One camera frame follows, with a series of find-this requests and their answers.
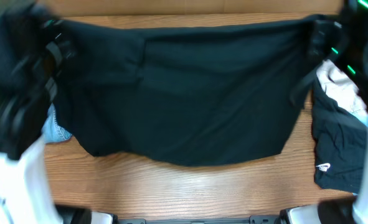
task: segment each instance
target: denim fabric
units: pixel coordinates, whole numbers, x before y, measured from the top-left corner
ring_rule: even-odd
[[[57,116],[54,105],[48,110],[48,118],[42,127],[45,143],[57,143],[69,140],[72,134],[57,124]]]

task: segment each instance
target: black garment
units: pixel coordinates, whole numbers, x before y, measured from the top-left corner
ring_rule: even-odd
[[[326,171],[316,167],[315,182],[323,189],[358,193],[366,153],[366,126],[328,97],[318,81],[313,95],[315,165],[330,165]]]
[[[320,18],[130,30],[66,22],[79,57],[57,80],[58,122],[93,156],[214,166],[279,154],[300,113],[290,92],[315,66],[306,50]]]

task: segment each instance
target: green led light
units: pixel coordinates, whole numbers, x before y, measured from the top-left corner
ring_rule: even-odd
[[[350,65],[347,65],[347,68],[348,68],[348,70],[349,70],[353,75],[355,75],[355,74],[356,74],[356,71],[355,71],[354,69],[352,69]]]
[[[333,52],[334,53],[336,53],[336,54],[338,54],[339,52],[336,50],[336,49],[334,49],[333,47],[332,47],[332,50],[333,50]]]
[[[358,2],[360,4],[362,4],[363,6],[365,6],[366,8],[368,8],[368,2],[364,1],[364,0],[358,0]]]

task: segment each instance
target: white logo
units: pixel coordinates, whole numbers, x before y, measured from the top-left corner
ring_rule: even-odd
[[[331,164],[328,164],[328,163],[321,164],[321,165],[318,165],[317,167],[319,168],[320,171],[326,172],[331,167]]]

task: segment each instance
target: white fabric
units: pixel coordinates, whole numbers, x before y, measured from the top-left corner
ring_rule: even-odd
[[[330,60],[324,62],[316,74],[325,94],[368,126],[366,105],[358,96],[358,87],[354,82]]]

